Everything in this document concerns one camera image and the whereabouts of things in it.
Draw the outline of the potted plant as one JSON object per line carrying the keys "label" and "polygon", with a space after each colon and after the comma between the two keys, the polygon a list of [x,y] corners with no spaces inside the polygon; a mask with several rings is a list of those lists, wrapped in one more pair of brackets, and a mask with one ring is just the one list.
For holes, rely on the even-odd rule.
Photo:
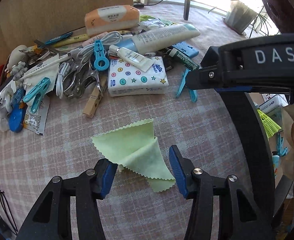
{"label": "potted plant", "polygon": [[251,38],[253,32],[264,36],[281,34],[279,28],[276,27],[268,15],[265,5],[260,4],[257,7],[251,8],[240,0],[230,0],[227,11],[218,7],[212,7],[208,14],[218,10],[225,12],[222,16],[225,25],[239,35],[246,36],[245,30],[247,28],[251,28],[248,35],[249,38]]}

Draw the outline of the green lens cloth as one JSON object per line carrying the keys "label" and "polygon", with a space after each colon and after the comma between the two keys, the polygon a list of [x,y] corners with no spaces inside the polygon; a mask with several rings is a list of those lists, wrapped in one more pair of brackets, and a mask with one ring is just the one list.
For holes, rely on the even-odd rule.
{"label": "green lens cloth", "polygon": [[153,119],[140,120],[92,137],[95,148],[109,161],[146,178],[153,192],[176,182],[154,135]]}

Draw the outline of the green Mentholatum lip balm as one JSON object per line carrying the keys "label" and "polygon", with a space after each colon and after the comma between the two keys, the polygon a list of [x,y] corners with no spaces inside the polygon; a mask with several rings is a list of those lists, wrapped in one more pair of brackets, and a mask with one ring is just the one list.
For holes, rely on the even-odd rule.
{"label": "green Mentholatum lip balm", "polygon": [[173,48],[169,52],[169,56],[172,57],[174,60],[178,61],[179,63],[183,64],[190,71],[200,69],[200,65],[192,61],[188,56],[186,56],[176,48]]}

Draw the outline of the wooden clothespin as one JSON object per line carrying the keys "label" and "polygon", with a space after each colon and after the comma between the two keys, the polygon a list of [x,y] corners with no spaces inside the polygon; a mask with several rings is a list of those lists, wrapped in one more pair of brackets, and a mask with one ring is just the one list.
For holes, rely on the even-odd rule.
{"label": "wooden clothespin", "polygon": [[93,89],[90,97],[83,109],[83,114],[88,118],[93,118],[95,112],[104,96],[104,91],[106,90],[107,86],[107,76],[103,76],[100,80],[100,87],[101,90],[97,86]]}

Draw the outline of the small white cream tube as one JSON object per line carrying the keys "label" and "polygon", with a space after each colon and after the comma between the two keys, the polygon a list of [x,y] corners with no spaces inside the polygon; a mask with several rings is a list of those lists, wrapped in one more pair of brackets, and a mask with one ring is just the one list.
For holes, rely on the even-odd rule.
{"label": "small white cream tube", "polygon": [[142,72],[147,72],[155,62],[154,59],[150,59],[124,47],[110,45],[109,51],[116,54],[120,59],[124,60],[125,62],[140,69]]}

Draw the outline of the white massage roller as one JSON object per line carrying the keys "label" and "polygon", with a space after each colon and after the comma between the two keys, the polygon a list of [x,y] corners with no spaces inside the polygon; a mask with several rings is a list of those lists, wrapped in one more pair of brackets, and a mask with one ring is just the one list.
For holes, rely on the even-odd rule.
{"label": "white massage roller", "polygon": [[56,77],[59,72],[59,66],[61,63],[68,61],[72,57],[74,57],[75,53],[78,50],[70,51],[67,54],[50,57],[49,59],[38,63],[36,66],[32,67],[29,70],[26,70],[26,67],[14,66],[11,71],[11,75],[13,76],[13,80],[15,82],[23,82],[25,79],[29,79],[34,76],[44,76],[44,77]]}

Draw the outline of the teal clothespin on table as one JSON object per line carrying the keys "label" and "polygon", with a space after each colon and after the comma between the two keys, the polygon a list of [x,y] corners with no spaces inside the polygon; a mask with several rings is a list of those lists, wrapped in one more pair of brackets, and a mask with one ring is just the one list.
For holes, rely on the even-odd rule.
{"label": "teal clothespin on table", "polygon": [[[184,88],[186,88],[186,76],[189,72],[190,72],[190,70],[186,68],[183,75],[182,75],[182,80],[179,85],[178,91],[176,93],[176,98],[179,98],[180,95],[182,94],[182,91],[184,90]],[[189,91],[191,101],[193,103],[195,103],[198,99],[197,92],[195,90],[191,90],[191,89],[188,89],[188,91]]]}

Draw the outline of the large cream lotion bottle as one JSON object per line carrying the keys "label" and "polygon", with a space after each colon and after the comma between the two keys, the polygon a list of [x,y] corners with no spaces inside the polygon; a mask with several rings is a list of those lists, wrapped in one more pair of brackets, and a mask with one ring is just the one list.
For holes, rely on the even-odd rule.
{"label": "large cream lotion bottle", "polygon": [[174,24],[145,31],[116,44],[141,55],[153,53],[179,42],[195,38],[200,32],[191,24]]}

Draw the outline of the white shower cap sachet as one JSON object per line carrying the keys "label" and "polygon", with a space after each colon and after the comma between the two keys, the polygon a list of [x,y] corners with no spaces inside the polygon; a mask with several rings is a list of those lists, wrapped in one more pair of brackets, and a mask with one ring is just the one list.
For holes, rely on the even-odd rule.
{"label": "white shower cap sachet", "polygon": [[58,60],[59,55],[55,55],[46,61],[39,63],[35,67],[28,70],[25,75],[31,73],[31,76],[24,79],[24,90],[26,93],[29,93],[44,77],[48,77],[50,79],[50,85],[47,92],[50,92],[54,89],[56,76],[59,71],[59,63],[52,64],[50,67],[46,68],[45,66]]}

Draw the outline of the orange tissue pack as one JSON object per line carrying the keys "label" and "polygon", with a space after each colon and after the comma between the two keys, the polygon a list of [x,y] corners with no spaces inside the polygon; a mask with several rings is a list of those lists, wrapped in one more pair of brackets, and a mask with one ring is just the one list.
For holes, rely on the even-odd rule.
{"label": "orange tissue pack", "polygon": [[130,29],[140,22],[140,11],[130,5],[114,5],[87,13],[84,22],[88,36]]}

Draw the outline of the yellow pen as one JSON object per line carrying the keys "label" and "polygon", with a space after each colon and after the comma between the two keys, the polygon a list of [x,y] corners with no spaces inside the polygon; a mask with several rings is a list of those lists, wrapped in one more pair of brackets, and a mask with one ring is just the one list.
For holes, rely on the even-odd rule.
{"label": "yellow pen", "polygon": [[59,42],[56,42],[53,45],[53,47],[58,48],[58,47],[62,47],[62,46],[77,43],[77,42],[83,42],[83,41],[87,41],[89,38],[90,37],[87,34],[82,34],[82,35],[78,35],[78,36],[74,36],[74,37],[69,37],[69,38],[61,40]]}

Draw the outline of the teal clothespin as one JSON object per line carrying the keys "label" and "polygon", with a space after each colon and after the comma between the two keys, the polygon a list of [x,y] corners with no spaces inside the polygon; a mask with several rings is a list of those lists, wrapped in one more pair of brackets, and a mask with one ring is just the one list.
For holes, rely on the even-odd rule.
{"label": "teal clothespin", "polygon": [[29,93],[24,96],[24,103],[28,103],[33,100],[30,110],[31,113],[34,114],[37,112],[39,104],[46,95],[49,85],[50,79],[48,77],[44,77],[32,90],[29,91]]}
{"label": "teal clothespin", "polygon": [[[180,95],[182,94],[182,91],[184,90],[184,88],[186,88],[186,76],[189,72],[190,72],[190,70],[186,68],[183,75],[182,75],[182,80],[179,85],[178,91],[176,93],[176,98],[179,98]],[[191,89],[188,89],[188,91],[189,91],[191,101],[193,103],[195,103],[198,99],[197,92],[195,90],[191,90]]]}
{"label": "teal clothespin", "polygon": [[283,157],[288,153],[288,148],[284,147],[284,138],[281,136],[280,133],[276,134],[276,151],[277,155],[279,155],[280,157]]}

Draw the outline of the Vinda tissue pack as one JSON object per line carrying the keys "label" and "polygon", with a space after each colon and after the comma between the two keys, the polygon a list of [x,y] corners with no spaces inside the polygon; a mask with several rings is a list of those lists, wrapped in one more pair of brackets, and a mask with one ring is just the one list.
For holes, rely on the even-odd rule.
{"label": "Vinda tissue pack", "polygon": [[107,88],[110,96],[164,94],[168,79],[163,59],[154,56],[154,64],[143,72],[122,59],[112,59],[108,70]]}

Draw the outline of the blue tape measure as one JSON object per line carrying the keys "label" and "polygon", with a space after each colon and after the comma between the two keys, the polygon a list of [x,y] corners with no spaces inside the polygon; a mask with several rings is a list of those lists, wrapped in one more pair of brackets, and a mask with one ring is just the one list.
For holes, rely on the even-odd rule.
{"label": "blue tape measure", "polygon": [[9,129],[12,132],[18,133],[23,129],[26,109],[27,105],[24,102],[21,102],[13,107],[9,116]]}

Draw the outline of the yellow plastic shuttlecock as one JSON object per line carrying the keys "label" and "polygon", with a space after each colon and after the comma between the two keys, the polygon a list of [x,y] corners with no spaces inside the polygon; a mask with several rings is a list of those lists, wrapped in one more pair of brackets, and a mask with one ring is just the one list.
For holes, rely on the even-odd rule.
{"label": "yellow plastic shuttlecock", "polygon": [[267,138],[273,137],[278,133],[282,128],[279,126],[272,118],[263,113],[260,109],[257,109],[257,113],[261,119],[262,125],[264,127]]}

